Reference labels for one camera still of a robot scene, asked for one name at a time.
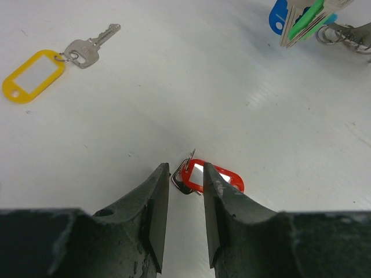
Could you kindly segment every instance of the table surface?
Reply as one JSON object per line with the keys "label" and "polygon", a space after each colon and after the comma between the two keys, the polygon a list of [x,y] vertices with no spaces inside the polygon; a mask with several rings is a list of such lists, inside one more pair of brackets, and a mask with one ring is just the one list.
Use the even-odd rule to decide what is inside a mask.
{"label": "table surface", "polygon": [[[0,96],[0,207],[94,213],[161,163],[238,173],[273,210],[371,209],[371,65],[315,39],[279,46],[274,0],[0,1],[0,77],[41,49],[121,30],[34,101]],[[355,1],[339,23],[368,22]],[[170,185],[161,277],[214,277],[203,198]]]}

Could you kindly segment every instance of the key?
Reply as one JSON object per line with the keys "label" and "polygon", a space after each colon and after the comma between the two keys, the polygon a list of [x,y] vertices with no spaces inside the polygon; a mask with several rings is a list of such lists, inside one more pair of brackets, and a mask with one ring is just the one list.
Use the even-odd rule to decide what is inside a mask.
{"label": "key", "polygon": [[76,58],[76,55],[82,57],[85,62],[80,63],[78,59],[72,62],[79,68],[87,68],[94,64],[99,59],[98,50],[100,46],[108,41],[114,34],[121,29],[120,24],[110,24],[109,28],[99,34],[97,38],[89,38],[86,41],[77,39],[70,43],[64,51],[67,58]]}
{"label": "key", "polygon": [[316,0],[287,0],[288,16],[281,35],[279,45],[286,46],[288,43],[288,35],[296,20],[304,13],[306,7],[310,7]]}
{"label": "key", "polygon": [[334,12],[338,12],[346,8],[348,5],[352,4],[354,0],[325,0],[323,3],[323,9],[315,16],[313,21],[300,33],[298,33],[286,47],[292,47],[297,43],[302,37],[304,37],[311,29],[313,29],[317,24],[323,21],[326,17],[330,16]]}

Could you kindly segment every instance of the keychain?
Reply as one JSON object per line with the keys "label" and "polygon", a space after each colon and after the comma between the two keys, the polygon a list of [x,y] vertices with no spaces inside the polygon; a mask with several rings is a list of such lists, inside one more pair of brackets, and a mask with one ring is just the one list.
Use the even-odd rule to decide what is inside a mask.
{"label": "keychain", "polygon": [[[193,159],[196,149],[194,149],[190,155],[190,157],[182,162],[179,168],[175,171],[172,176],[172,181],[175,186],[184,194],[188,195],[193,191],[202,194],[203,193],[203,186],[202,181],[196,181],[194,177],[194,171],[203,172],[203,166],[205,164],[204,160],[201,159]],[[219,172],[219,174],[224,178],[225,181],[229,182],[233,187],[238,189],[239,191],[243,192],[245,190],[245,186],[243,184],[242,178],[224,168],[219,166],[214,166],[215,169]]]}
{"label": "keychain", "polygon": [[15,103],[28,103],[63,73],[65,63],[72,62],[79,68],[90,67],[99,59],[100,46],[120,29],[119,24],[110,24],[97,38],[71,42],[63,53],[52,50],[37,52],[4,80],[2,90],[5,97]]}

